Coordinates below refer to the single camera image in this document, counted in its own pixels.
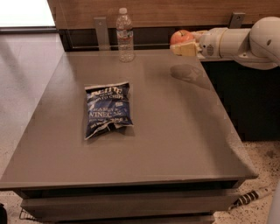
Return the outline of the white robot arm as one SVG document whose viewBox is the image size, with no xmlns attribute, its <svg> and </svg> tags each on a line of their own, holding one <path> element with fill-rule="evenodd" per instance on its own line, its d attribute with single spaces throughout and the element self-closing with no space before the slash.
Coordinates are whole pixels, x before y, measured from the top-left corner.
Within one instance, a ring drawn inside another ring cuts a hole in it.
<svg viewBox="0 0 280 224">
<path fill-rule="evenodd" d="M 170 44 L 175 55 L 205 60 L 233 60 L 259 70 L 280 66 L 280 18 L 264 17 L 251 28 L 193 31 L 191 38 Z"/>
</svg>

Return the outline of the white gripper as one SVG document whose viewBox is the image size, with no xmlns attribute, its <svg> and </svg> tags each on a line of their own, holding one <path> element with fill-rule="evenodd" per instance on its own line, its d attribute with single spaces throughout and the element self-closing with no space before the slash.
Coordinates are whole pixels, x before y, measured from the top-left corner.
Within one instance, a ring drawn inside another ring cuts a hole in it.
<svg viewBox="0 0 280 224">
<path fill-rule="evenodd" d="M 178 56 L 195 57 L 198 55 L 200 48 L 201 54 L 206 59 L 220 59 L 221 40 L 228 28 L 213 28 L 209 31 L 192 31 L 196 42 L 185 42 L 171 45 L 171 51 Z"/>
</svg>

